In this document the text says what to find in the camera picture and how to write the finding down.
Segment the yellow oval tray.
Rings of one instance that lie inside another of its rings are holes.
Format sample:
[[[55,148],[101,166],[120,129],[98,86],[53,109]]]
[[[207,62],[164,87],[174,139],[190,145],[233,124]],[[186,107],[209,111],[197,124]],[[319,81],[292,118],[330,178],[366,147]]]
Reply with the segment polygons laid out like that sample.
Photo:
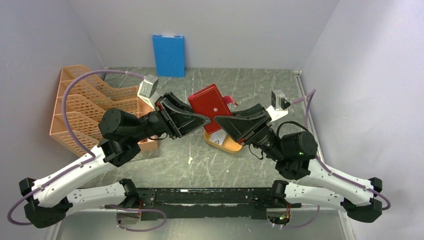
[[[210,141],[211,134],[208,134],[206,131],[203,132],[204,140],[210,146],[213,146],[230,154],[237,154],[241,151],[242,146],[239,143],[235,142],[228,134],[222,145],[218,145]]]

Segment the red leather card holder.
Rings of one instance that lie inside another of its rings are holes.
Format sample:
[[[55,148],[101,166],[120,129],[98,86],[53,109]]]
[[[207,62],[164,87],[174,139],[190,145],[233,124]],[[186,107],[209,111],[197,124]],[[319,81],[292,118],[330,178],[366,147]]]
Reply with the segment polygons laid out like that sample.
[[[215,122],[214,117],[232,116],[233,114],[228,105],[234,104],[238,106],[232,96],[222,96],[214,83],[190,95],[187,100],[196,114],[210,118],[211,123],[204,126],[207,134],[212,134],[222,128]]]

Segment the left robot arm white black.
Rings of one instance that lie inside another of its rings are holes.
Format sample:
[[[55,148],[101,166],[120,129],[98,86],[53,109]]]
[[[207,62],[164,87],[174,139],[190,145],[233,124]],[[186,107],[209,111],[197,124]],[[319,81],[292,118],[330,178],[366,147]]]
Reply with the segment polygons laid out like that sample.
[[[28,224],[46,228],[85,209],[107,205],[134,207],[139,194],[130,179],[103,187],[82,185],[132,160],[141,151],[140,141],[164,134],[171,139],[181,138],[210,122],[209,117],[195,113],[172,92],[161,96],[155,109],[142,117],[118,108],[108,109],[98,125],[102,135],[98,145],[47,177],[25,178],[20,182]]]

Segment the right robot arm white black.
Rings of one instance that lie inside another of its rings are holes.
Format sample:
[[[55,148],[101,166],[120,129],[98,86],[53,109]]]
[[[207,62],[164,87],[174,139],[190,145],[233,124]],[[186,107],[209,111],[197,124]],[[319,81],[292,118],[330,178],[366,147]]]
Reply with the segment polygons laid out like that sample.
[[[382,215],[383,204],[377,198],[382,181],[357,178],[324,164],[314,135],[305,127],[281,135],[280,129],[272,128],[272,118],[260,104],[213,120],[235,142],[260,149],[263,158],[275,162],[281,175],[270,190],[275,207],[317,205],[342,211],[362,223],[372,223]]]

